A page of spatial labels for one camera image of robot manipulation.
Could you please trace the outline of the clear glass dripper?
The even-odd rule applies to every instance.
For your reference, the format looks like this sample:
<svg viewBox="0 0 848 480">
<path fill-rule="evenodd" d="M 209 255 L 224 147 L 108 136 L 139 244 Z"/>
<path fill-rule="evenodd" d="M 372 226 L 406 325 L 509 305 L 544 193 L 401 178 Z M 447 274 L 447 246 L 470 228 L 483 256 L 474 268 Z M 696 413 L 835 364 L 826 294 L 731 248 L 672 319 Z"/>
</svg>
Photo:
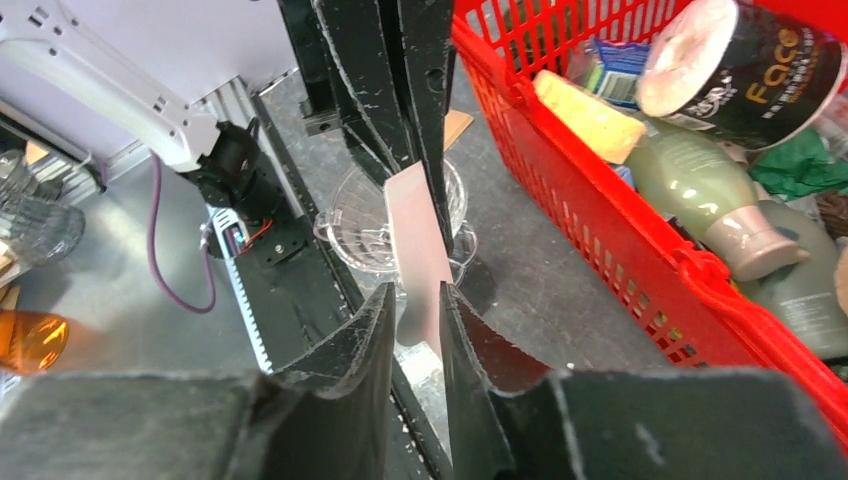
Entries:
<svg viewBox="0 0 848 480">
<path fill-rule="evenodd" d="M 478 238 L 466 220 L 467 189 L 450 161 L 445 162 L 444 177 L 454 243 L 449 264 L 454 281 L 459 283 L 476 255 Z M 331 207 L 316 216 L 313 232 L 355 270 L 368 274 L 397 272 L 383 192 L 356 166 L 346 172 Z"/>
</svg>

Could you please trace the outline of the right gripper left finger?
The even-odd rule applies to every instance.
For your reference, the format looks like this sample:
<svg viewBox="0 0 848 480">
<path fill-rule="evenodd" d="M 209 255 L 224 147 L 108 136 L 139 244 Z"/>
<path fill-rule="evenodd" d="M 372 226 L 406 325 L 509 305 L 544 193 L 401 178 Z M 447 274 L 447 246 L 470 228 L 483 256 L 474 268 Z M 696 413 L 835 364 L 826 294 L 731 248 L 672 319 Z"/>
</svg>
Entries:
<svg viewBox="0 0 848 480">
<path fill-rule="evenodd" d="M 66 372 L 1 409 L 5 479 L 380 479 L 396 294 L 270 374 Z"/>
</svg>

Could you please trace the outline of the white paper coffee filter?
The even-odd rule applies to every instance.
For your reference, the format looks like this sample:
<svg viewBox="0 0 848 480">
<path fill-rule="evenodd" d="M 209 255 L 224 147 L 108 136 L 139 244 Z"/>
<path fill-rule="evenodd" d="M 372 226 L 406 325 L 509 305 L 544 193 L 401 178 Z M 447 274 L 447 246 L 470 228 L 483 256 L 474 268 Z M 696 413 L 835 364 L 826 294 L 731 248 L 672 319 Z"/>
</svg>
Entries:
<svg viewBox="0 0 848 480">
<path fill-rule="evenodd" d="M 442 356 L 441 284 L 452 281 L 424 168 L 416 163 L 389 178 L 384 200 L 392 251 L 406 306 L 398 327 L 404 346 L 426 343 Z"/>
</svg>

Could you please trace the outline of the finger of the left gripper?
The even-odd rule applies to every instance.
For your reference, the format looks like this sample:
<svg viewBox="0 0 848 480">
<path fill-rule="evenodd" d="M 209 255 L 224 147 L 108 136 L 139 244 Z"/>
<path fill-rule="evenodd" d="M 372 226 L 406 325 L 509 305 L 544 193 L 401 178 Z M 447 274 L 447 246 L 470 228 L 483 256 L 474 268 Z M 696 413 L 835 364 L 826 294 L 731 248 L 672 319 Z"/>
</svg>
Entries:
<svg viewBox="0 0 848 480">
<path fill-rule="evenodd" d="M 356 162 L 382 187 L 411 165 L 413 154 L 397 98 L 380 4 L 315 1 L 313 8 L 354 109 L 353 118 L 343 125 L 363 150 L 355 156 Z"/>
<path fill-rule="evenodd" d="M 443 244 L 451 251 L 453 235 L 444 179 L 443 135 L 453 3 L 399 1 L 397 6 L 414 148 L 425 171 Z"/>
</svg>

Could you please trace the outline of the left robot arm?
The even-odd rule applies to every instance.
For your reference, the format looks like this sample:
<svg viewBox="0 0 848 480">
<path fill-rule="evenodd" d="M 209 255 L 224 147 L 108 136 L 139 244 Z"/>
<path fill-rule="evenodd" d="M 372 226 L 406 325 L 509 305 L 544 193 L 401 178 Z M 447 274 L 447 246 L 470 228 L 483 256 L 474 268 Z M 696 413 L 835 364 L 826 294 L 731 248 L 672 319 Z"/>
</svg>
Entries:
<svg viewBox="0 0 848 480">
<path fill-rule="evenodd" d="M 449 1 L 283 1 L 279 5 L 313 99 L 327 98 L 377 184 L 424 171 L 442 244 L 451 247 L 443 178 L 451 79 Z M 5 1 L 1 55 L 110 119 L 245 220 L 273 218 L 281 190 L 263 176 L 251 126 L 193 106 L 111 47 L 57 1 Z"/>
</svg>

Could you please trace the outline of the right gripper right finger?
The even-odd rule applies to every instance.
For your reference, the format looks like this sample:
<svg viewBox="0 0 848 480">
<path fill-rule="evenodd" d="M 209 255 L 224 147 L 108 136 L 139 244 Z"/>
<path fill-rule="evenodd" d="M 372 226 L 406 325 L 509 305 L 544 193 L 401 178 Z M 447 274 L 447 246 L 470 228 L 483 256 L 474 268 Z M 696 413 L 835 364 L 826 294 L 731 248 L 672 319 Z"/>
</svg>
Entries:
<svg viewBox="0 0 848 480">
<path fill-rule="evenodd" d="M 554 369 L 440 287 L 458 479 L 843 479 L 847 457 L 787 376 L 756 368 Z"/>
</svg>

